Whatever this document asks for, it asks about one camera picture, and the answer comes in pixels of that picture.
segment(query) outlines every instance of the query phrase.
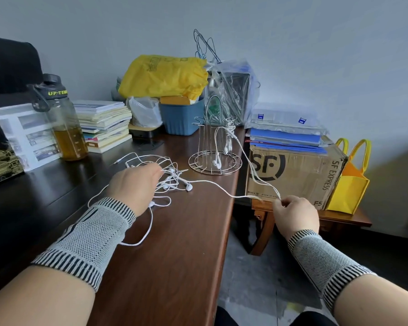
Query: knit wrist support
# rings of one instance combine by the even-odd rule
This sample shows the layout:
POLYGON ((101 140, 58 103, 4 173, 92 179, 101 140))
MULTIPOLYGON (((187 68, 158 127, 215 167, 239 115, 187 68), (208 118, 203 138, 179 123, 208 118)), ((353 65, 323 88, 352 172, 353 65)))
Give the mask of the knit wrist support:
POLYGON ((296 232, 288 241, 288 248, 331 312, 346 285, 359 276, 375 275, 312 230, 296 232))
POLYGON ((64 271, 91 285, 95 291, 114 250, 136 216, 122 202, 103 198, 71 225, 32 265, 64 271))

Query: sf express box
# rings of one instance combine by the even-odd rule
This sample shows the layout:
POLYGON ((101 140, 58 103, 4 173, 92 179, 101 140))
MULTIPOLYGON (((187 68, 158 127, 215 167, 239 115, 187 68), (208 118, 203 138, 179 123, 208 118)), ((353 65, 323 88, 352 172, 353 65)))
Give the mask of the sf express box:
MULTIPOLYGON (((304 197, 316 209, 325 209, 328 198, 345 166, 348 157, 335 145, 325 148, 327 154, 295 152, 250 146, 249 159, 257 175, 272 184, 281 197, 304 197)), ((272 187, 256 184, 248 167, 246 194, 266 201, 277 198, 272 187)))

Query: metal wire stand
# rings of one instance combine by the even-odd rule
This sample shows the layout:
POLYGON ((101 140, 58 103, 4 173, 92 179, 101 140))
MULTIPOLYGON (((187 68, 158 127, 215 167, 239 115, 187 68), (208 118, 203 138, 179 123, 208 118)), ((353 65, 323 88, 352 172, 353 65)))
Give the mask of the metal wire stand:
POLYGON ((204 117, 196 117, 194 125, 199 126, 198 152, 189 158, 189 166, 206 175, 228 175, 240 169, 242 160, 232 151, 232 137, 227 135, 226 130, 234 130, 239 124, 236 117, 223 118, 222 103, 217 95, 213 95, 207 101, 204 117), (219 100, 219 114, 209 114, 209 103, 213 98, 219 100), (220 160, 220 169, 215 163, 220 160))

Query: blue storage basket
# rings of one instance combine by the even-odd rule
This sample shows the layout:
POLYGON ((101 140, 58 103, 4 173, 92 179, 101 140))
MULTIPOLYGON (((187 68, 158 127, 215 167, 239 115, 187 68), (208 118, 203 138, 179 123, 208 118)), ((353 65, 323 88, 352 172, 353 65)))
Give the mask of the blue storage basket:
POLYGON ((198 130, 192 123, 198 122, 196 116, 203 117, 204 99, 192 105, 159 104, 159 108, 168 134, 189 136, 198 130))

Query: white wall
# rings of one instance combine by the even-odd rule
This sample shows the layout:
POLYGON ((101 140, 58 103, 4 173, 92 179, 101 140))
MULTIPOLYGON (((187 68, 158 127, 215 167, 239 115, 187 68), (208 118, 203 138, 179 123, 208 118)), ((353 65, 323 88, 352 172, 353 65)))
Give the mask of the white wall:
MULTIPOLYGON (((372 140, 376 184, 407 196, 398 165, 375 170, 408 153, 408 0, 0 0, 0 37, 32 43, 72 98, 109 98, 140 54, 193 55, 194 28, 249 60, 261 101, 315 105, 332 138, 372 140)), ((376 186, 374 228, 408 236, 408 201, 376 186)))

